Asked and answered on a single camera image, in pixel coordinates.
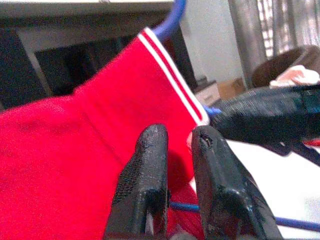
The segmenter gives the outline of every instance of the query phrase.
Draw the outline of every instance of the white surface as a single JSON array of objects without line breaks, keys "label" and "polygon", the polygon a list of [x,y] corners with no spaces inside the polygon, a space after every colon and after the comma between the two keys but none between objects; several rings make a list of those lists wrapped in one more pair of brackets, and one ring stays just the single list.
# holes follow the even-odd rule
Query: white surface
[{"label": "white surface", "polygon": [[221,82],[242,76],[228,1],[189,0],[180,26],[196,79]]},{"label": "white surface", "polygon": [[[320,223],[320,167],[295,153],[282,157],[256,145],[227,142],[275,216]],[[282,226],[279,230],[286,239],[320,239],[320,232]]]},{"label": "white surface", "polygon": [[0,18],[168,11],[172,0],[0,0]]},{"label": "white surface", "polygon": [[172,3],[174,0],[0,0],[0,3]]}]

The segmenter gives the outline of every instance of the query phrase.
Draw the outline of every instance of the brown chair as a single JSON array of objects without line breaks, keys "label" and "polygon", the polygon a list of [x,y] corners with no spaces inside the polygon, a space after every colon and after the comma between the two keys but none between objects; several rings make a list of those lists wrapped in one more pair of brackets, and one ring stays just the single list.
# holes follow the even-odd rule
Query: brown chair
[{"label": "brown chair", "polygon": [[258,66],[252,75],[254,88],[265,87],[287,68],[303,65],[320,74],[320,48],[314,45],[301,46],[284,52]]}]

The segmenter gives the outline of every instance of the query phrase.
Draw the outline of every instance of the white wall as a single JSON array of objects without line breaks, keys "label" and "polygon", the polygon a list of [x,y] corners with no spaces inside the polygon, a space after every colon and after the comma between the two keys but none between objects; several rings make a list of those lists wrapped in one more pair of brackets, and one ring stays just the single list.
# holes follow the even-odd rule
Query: white wall
[{"label": "white wall", "polygon": [[242,76],[227,0],[188,0],[180,25],[196,79],[204,75],[222,82]]}]

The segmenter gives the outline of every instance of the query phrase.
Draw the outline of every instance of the blue hanger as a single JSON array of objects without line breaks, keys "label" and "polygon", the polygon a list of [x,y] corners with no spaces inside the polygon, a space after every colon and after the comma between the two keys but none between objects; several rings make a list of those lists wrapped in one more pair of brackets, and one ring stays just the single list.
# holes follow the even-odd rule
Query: blue hanger
[{"label": "blue hanger", "polygon": [[185,9],[186,0],[175,0],[170,14],[160,25],[152,29],[153,33],[157,36],[160,42],[163,42],[168,37],[170,37],[177,29],[180,19],[185,12]]}]

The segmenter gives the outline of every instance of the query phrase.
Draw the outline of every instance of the blue wire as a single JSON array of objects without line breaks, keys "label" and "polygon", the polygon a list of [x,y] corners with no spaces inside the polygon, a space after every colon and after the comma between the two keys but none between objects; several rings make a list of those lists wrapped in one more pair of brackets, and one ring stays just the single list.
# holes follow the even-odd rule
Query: blue wire
[{"label": "blue wire", "polygon": [[160,25],[152,29],[153,33],[160,42],[165,41],[178,28],[180,19],[184,14],[185,9],[186,0],[175,0],[170,14]]},{"label": "blue wire", "polygon": [[194,205],[194,204],[170,202],[170,206],[173,209],[176,209],[176,210],[193,212],[193,213],[198,213],[199,212],[199,206],[198,205]]},{"label": "blue wire", "polygon": [[[193,213],[199,212],[199,206],[195,204],[170,202],[170,206],[176,210],[193,212]],[[283,217],[275,217],[275,223],[280,226],[320,232],[320,224],[315,222],[288,219]]]},{"label": "blue wire", "polygon": [[209,117],[214,117],[215,115],[222,113],[222,111],[219,108],[208,107],[208,106],[203,106],[203,108],[206,111],[206,113],[209,115]]},{"label": "blue wire", "polygon": [[320,232],[320,224],[315,222],[287,219],[283,217],[276,217],[275,222],[276,224],[285,227]]}]

